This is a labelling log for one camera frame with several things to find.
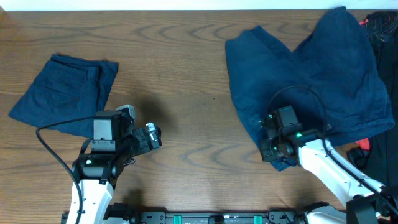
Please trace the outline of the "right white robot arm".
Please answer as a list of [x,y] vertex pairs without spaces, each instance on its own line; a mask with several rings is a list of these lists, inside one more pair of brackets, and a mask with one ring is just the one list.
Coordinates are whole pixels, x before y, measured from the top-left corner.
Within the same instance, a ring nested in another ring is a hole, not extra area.
[[297,215],[296,223],[397,223],[397,189],[368,177],[342,157],[317,130],[284,135],[271,132],[260,141],[266,162],[294,159],[316,176],[345,207],[313,204]]

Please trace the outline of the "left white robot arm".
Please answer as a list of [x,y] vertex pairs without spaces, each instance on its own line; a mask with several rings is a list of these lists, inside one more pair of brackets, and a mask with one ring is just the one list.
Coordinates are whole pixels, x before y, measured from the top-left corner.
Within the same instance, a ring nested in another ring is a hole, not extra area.
[[70,210],[62,215],[62,223],[139,223],[140,214],[125,203],[111,203],[116,182],[124,168],[134,158],[161,147],[161,129],[154,123],[145,128],[126,128],[117,124],[95,126],[90,140],[73,163],[72,174],[77,183],[72,185]]

